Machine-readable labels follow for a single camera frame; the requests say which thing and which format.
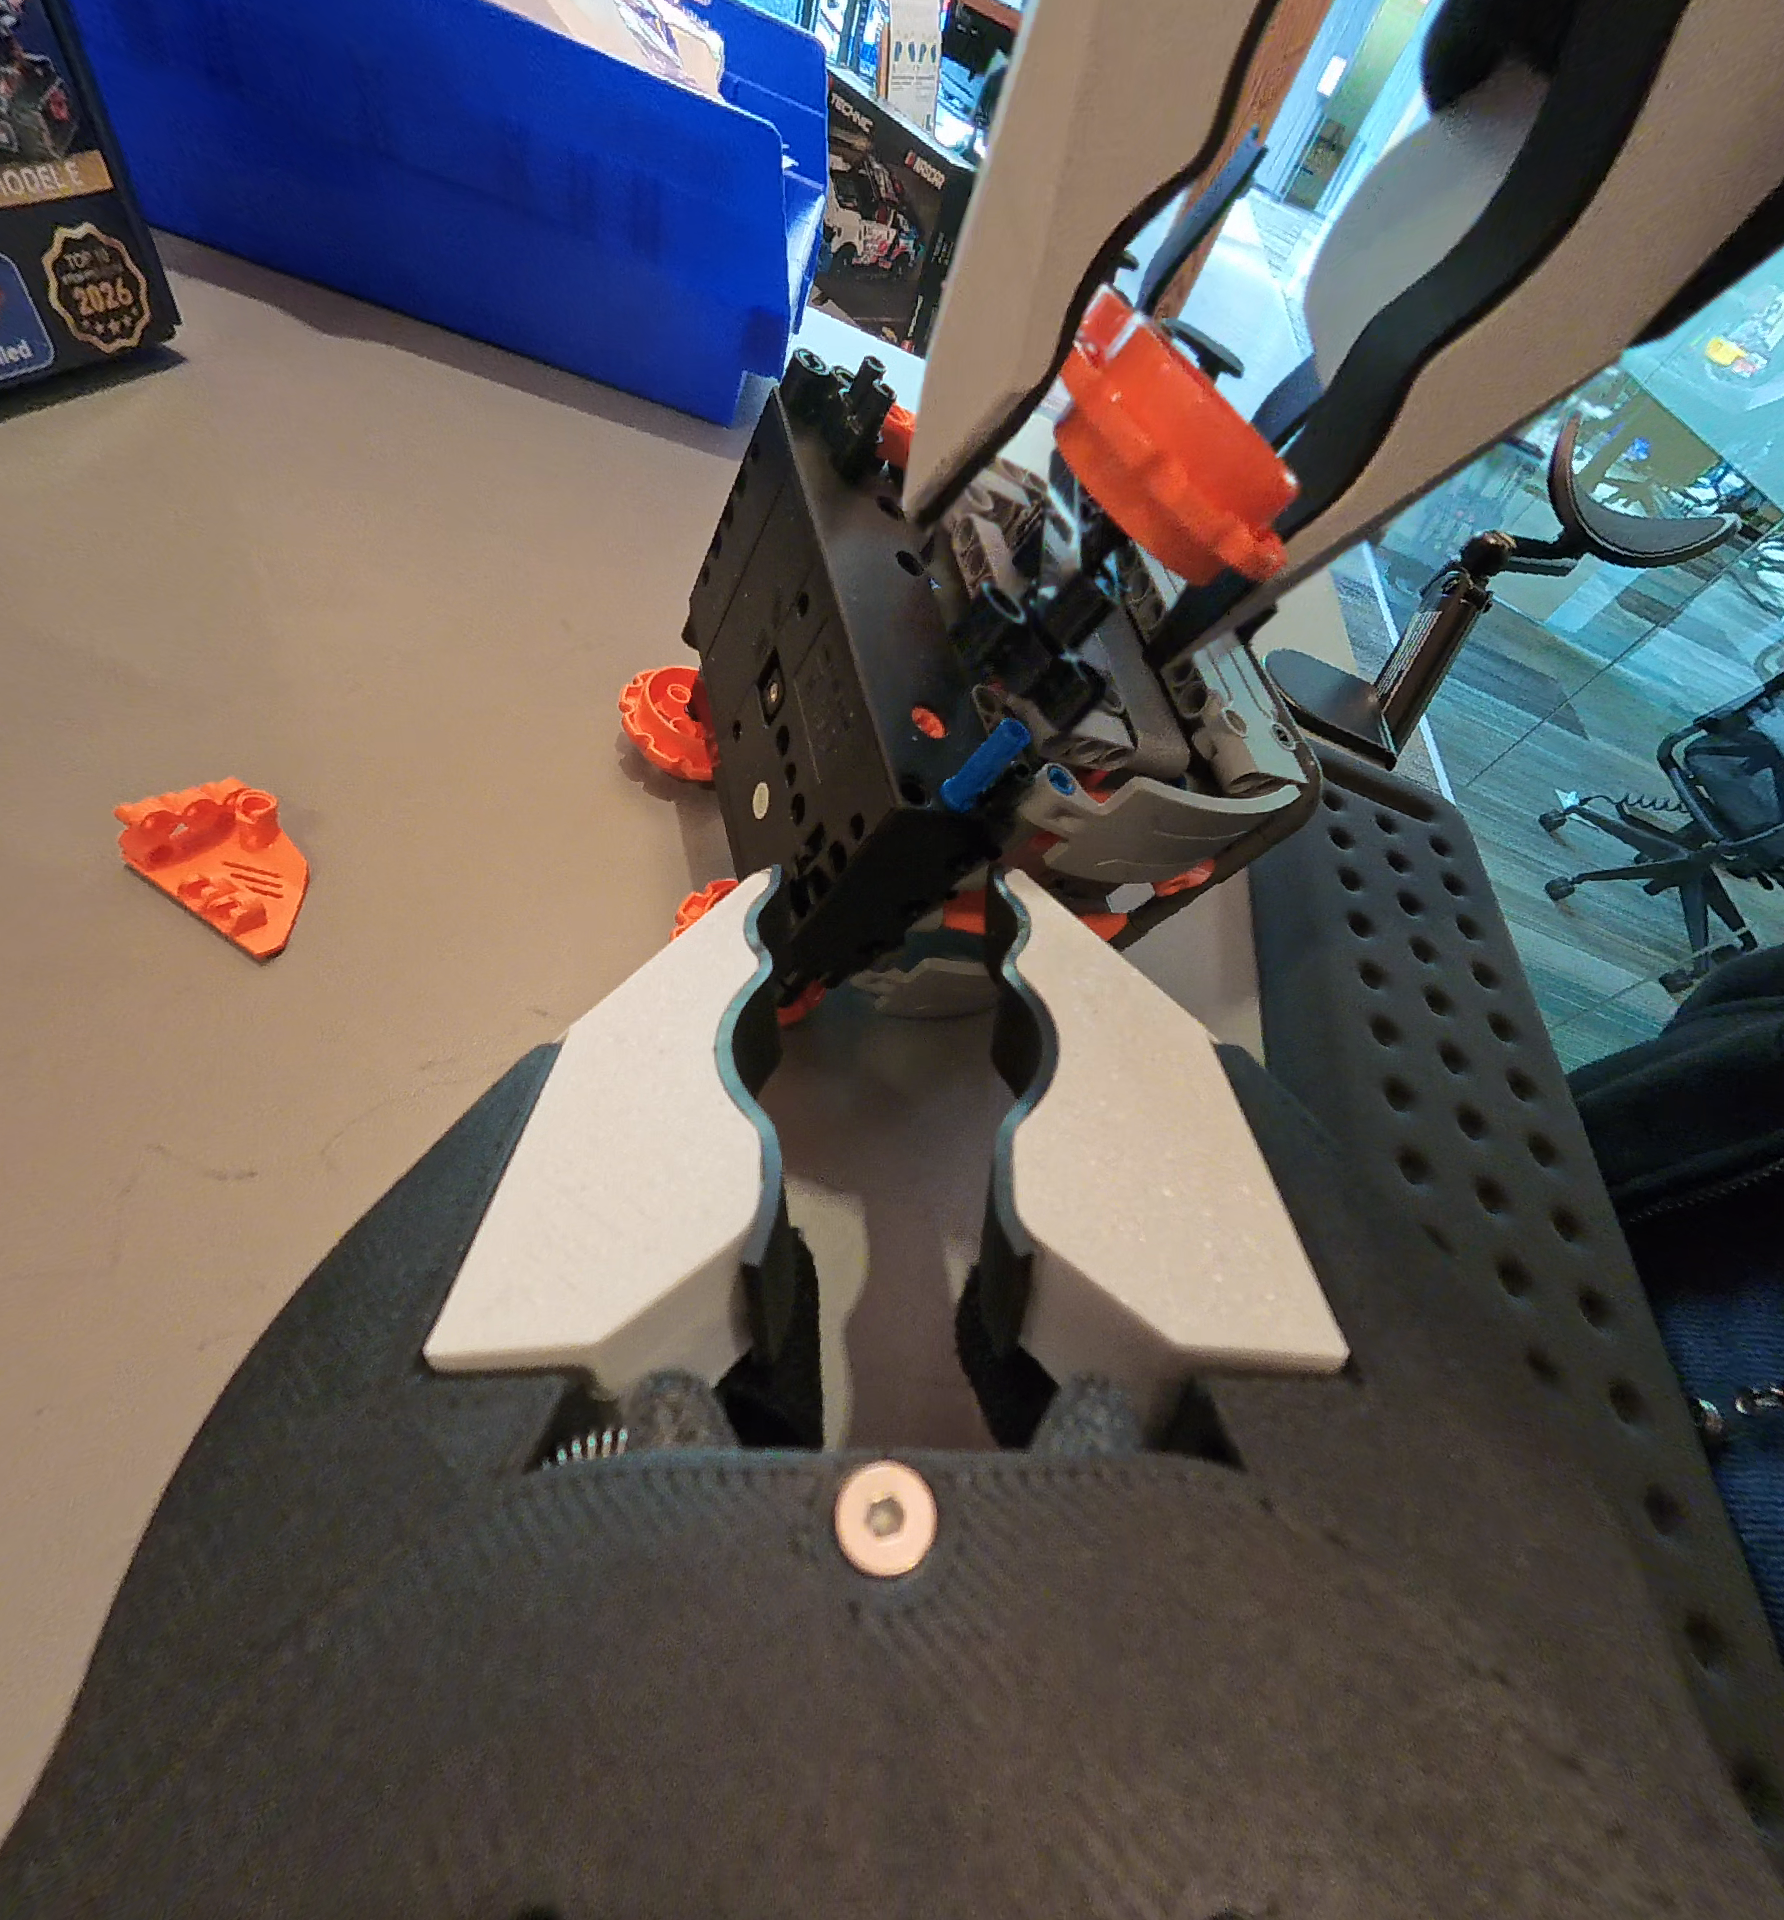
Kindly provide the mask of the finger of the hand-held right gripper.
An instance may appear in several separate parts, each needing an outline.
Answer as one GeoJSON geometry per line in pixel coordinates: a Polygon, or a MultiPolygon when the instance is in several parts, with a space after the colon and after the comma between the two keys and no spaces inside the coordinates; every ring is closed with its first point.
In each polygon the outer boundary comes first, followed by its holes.
{"type": "Polygon", "coordinates": [[[1247,621],[1784,242],[1784,4],[1444,4],[1307,282],[1324,392],[1247,621]]]}
{"type": "Polygon", "coordinates": [[[1294,479],[1213,377],[1109,289],[1125,242],[1224,148],[1250,83],[1284,93],[1314,27],[1276,4],[1045,2],[1015,40],[928,339],[905,515],[931,521],[1052,383],[1054,446],[1109,520],[1189,584],[1287,562],[1294,479]]]}

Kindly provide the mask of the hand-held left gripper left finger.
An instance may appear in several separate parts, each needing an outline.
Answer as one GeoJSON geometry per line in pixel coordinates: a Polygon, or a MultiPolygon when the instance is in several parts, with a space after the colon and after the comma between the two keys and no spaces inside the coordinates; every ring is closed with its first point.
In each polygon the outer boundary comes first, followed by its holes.
{"type": "Polygon", "coordinates": [[[721,1380],[787,1319],[779,1059],[743,880],[569,1025],[423,1357],[448,1374],[721,1380]]]}

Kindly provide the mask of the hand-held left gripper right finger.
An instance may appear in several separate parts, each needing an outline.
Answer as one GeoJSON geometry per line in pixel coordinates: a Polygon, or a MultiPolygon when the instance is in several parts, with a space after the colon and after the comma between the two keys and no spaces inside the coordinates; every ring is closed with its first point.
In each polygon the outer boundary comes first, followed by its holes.
{"type": "Polygon", "coordinates": [[[1210,1031],[1023,872],[986,891],[1001,1117],[981,1331],[1052,1381],[1173,1397],[1334,1377],[1345,1341],[1210,1031]]]}

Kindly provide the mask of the building kit robot model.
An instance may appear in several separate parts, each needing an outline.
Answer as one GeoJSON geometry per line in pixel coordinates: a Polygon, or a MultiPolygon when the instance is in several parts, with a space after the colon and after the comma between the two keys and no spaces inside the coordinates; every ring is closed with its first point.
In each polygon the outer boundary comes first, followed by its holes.
{"type": "Polygon", "coordinates": [[[774,872],[783,989],[989,1004],[985,897],[1021,867],[1128,948],[1311,820],[1321,776],[1247,639],[1182,646],[1178,579],[1055,448],[903,513],[915,363],[816,316],[691,590],[682,714],[734,872],[774,872]]]}

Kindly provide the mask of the black car kit box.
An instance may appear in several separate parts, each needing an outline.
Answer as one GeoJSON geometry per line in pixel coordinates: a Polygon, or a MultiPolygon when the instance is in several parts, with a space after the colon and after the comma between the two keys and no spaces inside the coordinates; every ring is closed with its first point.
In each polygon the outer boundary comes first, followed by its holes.
{"type": "Polygon", "coordinates": [[[814,300],[925,357],[975,170],[852,74],[828,67],[826,94],[828,196],[814,300]]]}

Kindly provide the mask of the dark perforated tray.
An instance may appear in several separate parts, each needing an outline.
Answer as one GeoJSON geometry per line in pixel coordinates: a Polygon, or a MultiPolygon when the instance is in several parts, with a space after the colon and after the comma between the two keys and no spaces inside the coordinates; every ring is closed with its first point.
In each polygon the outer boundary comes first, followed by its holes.
{"type": "Polygon", "coordinates": [[[1519,952],[1454,807],[1319,750],[1250,872],[1266,1067],[1440,1253],[1620,1514],[1725,1785],[1784,1881],[1784,1660],[1519,952]]]}

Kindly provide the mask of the orange panel piece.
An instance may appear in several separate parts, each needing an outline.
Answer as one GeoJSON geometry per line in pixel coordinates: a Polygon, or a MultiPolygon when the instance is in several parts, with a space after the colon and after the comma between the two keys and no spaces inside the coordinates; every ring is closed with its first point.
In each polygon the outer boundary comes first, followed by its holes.
{"type": "Polygon", "coordinates": [[[280,800],[241,778],[116,803],[125,865],[258,961],[287,946],[309,863],[286,835],[280,800]]]}

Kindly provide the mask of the black oval object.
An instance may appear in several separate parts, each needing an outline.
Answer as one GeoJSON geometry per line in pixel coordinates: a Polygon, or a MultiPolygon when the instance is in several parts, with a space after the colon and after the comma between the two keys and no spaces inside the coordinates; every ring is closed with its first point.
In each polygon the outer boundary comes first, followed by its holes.
{"type": "Polygon", "coordinates": [[[1480,616],[1492,609],[1493,577],[1541,572],[1552,561],[1546,546],[1504,532],[1467,541],[1422,588],[1414,615],[1370,680],[1292,649],[1270,653],[1263,670],[1304,733],[1388,772],[1480,616]]]}

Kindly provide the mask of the black office chair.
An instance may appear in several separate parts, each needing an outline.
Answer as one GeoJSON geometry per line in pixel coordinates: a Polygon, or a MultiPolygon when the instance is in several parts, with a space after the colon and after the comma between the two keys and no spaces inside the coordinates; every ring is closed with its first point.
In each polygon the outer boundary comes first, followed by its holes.
{"type": "Polygon", "coordinates": [[[1555,835],[1568,823],[1605,832],[1636,853],[1625,865],[1587,870],[1546,881],[1563,902],[1583,885],[1632,881],[1648,897],[1678,899],[1691,956],[1660,984],[1684,994],[1757,937],[1730,893],[1728,880],[1784,893],[1784,667],[1751,694],[1715,707],[1665,735],[1656,753],[1671,798],[1589,796],[1539,816],[1555,835]]]}

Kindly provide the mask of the blue storage bin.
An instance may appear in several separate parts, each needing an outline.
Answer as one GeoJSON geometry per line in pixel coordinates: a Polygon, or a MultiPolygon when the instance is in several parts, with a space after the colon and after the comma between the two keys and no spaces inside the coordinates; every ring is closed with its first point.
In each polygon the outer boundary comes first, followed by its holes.
{"type": "Polygon", "coordinates": [[[729,423],[814,284],[826,62],[710,4],[701,96],[478,2],[69,4],[147,220],[729,423]]]}

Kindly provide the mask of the blue robot kit box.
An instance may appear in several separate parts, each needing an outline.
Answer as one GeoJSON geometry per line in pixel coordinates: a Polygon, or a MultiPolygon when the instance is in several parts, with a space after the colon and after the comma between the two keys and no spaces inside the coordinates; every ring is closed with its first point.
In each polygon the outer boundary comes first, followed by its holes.
{"type": "Polygon", "coordinates": [[[111,370],[181,315],[64,2],[0,2],[0,395],[111,370]]]}

